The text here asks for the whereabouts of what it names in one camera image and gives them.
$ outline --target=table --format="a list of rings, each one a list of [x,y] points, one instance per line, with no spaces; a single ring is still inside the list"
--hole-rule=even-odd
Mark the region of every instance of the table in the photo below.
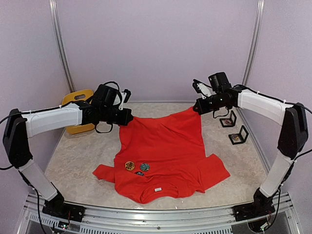
[[[126,108],[138,117],[163,117],[186,110],[192,103],[127,103]],[[65,197],[65,200],[101,207],[180,210],[232,205],[252,201],[253,194],[266,177],[261,160],[250,139],[241,145],[232,145],[228,134],[238,133],[242,121],[237,115],[236,126],[222,128],[212,113],[202,115],[202,134],[206,156],[216,154],[231,176],[205,194],[195,193],[188,198],[159,198],[149,204],[138,204],[119,195],[114,184],[99,181],[92,172],[98,165],[114,166],[114,157],[120,150],[118,126],[109,134],[94,130],[82,134],[62,135],[45,172]],[[109,130],[101,123],[99,131]]]

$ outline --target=yellow plastic bin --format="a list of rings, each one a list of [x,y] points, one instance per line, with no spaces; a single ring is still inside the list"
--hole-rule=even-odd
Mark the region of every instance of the yellow plastic bin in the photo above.
[[[92,95],[93,95],[93,91],[91,89],[76,91],[76,92],[73,92],[73,93],[66,95],[63,99],[62,105],[65,105],[66,103],[68,103],[70,101],[78,101],[78,100],[84,100],[85,101],[86,99],[88,99]],[[93,129],[94,129],[94,125],[91,123],[86,124],[86,125],[82,125],[82,126],[68,126],[68,127],[66,127],[66,131],[69,134],[83,133],[83,132],[91,131]]]

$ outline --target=red shirt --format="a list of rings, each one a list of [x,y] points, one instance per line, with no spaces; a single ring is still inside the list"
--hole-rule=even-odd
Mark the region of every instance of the red shirt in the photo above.
[[[135,202],[205,193],[230,176],[216,155],[206,157],[201,117],[192,108],[162,118],[134,117],[128,126],[120,127],[119,136],[115,167],[99,165],[93,174],[115,183],[119,194]],[[128,161],[135,164],[134,170],[126,170]],[[142,163],[150,169],[141,171]]]

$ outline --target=white wall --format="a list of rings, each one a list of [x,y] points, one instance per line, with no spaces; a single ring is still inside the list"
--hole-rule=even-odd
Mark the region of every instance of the white wall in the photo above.
[[[61,103],[68,93],[52,28],[49,2],[0,1],[0,118],[11,109],[34,110]],[[0,135],[5,123],[0,126]],[[61,130],[30,139],[34,160],[45,169]],[[9,166],[0,146],[0,167]],[[28,187],[16,169],[0,171],[0,233],[13,233]]]
[[[312,109],[312,1],[266,0],[259,43],[248,86],[265,94],[301,102]],[[280,133],[272,121],[245,111],[269,162]],[[312,116],[307,112],[309,130]],[[312,148],[311,137],[304,151]],[[312,154],[301,157],[286,182],[304,234],[312,233]]]
[[[78,90],[117,81],[130,101],[195,101],[194,78],[242,82],[257,0],[62,0],[58,13]]]

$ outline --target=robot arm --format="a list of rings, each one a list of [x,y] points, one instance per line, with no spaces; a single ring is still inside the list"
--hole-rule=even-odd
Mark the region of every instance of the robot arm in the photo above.
[[[131,110],[123,108],[131,95],[129,90],[119,90],[102,84],[87,101],[75,101],[64,106],[39,111],[10,112],[3,144],[10,163],[18,169],[25,182],[35,188],[45,199],[43,212],[60,218],[81,221],[84,208],[64,203],[64,197],[46,178],[33,161],[28,138],[66,126],[77,126],[100,121],[108,124],[127,125],[132,119]]]
[[[237,107],[263,115],[282,126],[276,159],[265,181],[257,189],[251,204],[234,207],[235,218],[241,221],[274,212],[272,198],[281,184],[288,178],[296,156],[308,139],[308,127],[302,104],[287,104],[277,99],[252,92],[247,87],[228,82],[225,73],[208,77],[211,88],[216,94],[209,95],[207,85],[194,80],[193,87],[202,98],[196,100],[193,110],[200,115],[217,111],[221,107]]]

